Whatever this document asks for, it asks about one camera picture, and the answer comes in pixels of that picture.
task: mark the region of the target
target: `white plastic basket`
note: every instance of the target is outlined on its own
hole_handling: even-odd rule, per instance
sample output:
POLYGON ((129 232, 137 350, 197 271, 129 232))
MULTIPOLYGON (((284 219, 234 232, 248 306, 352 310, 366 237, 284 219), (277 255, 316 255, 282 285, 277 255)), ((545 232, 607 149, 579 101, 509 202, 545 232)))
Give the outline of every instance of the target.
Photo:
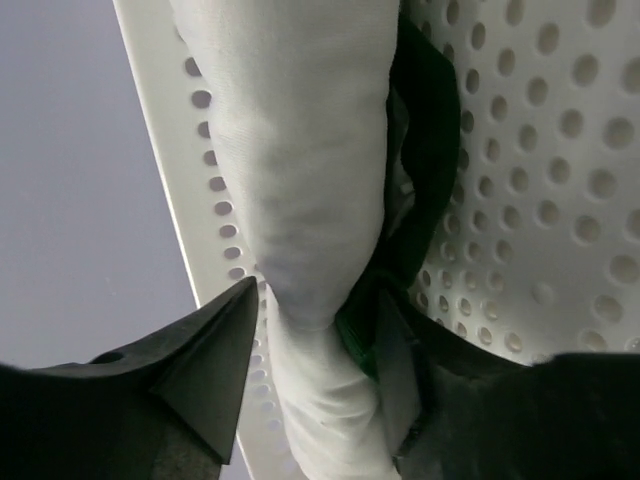
MULTIPOLYGON (((168 2, 115 5, 202 304, 257 274, 207 138, 209 95, 168 2)), ((521 363, 560 351, 640 351, 640 2, 408 8, 456 65, 464 109, 459 181, 416 302, 521 363)), ((240 445, 255 480, 300 480, 270 380, 262 303, 240 445)))

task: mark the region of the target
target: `laundry basket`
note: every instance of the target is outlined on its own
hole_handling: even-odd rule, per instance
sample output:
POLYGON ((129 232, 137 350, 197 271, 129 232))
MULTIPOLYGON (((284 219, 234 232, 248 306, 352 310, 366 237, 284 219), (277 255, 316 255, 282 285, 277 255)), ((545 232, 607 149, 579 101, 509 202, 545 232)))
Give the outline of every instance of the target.
MULTIPOLYGON (((115 0, 198 304, 258 275, 211 150, 210 95, 167 0, 115 0)), ((415 0, 456 66, 460 170, 413 298, 530 364, 640 352, 640 2, 415 0)), ((265 284, 260 283, 264 292, 265 284)), ((271 382, 261 302, 239 440, 255 480, 303 479, 271 382)))

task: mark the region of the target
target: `gray background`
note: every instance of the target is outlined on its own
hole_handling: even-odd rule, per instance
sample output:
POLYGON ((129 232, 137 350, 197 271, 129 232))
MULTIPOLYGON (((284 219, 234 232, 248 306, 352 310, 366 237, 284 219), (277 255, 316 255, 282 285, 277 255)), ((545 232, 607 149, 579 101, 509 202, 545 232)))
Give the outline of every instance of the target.
POLYGON ((84 362, 193 308, 111 2, 0 2, 0 361, 84 362))

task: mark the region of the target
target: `white fabric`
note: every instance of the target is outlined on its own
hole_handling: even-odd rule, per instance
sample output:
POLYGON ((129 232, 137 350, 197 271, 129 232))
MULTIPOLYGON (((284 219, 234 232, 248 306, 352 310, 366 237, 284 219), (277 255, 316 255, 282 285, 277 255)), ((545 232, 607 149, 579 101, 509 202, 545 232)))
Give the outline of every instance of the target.
POLYGON ((241 231, 273 291, 270 360, 292 452, 310 480, 396 479, 374 385, 332 322, 382 224, 398 0, 172 4, 211 89, 209 130, 241 231))

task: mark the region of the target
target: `dark green fabric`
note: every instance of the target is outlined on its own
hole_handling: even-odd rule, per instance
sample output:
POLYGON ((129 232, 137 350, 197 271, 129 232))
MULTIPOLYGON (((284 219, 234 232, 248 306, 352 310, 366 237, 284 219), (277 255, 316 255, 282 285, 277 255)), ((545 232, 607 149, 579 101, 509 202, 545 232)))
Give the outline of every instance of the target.
MULTIPOLYGON (((449 203, 460 149, 460 100, 455 70, 403 15, 398 23, 390 82, 409 114, 401 162, 413 183, 415 201, 390 236, 383 231, 367 268, 336 316, 347 350, 372 378, 376 378, 375 293, 384 284, 409 301, 407 290, 420 271, 435 228, 449 203)), ((399 137, 398 126, 390 115, 391 101, 390 97, 389 163, 394 160, 393 142, 399 137)), ((384 229, 390 223, 386 218, 384 229)))

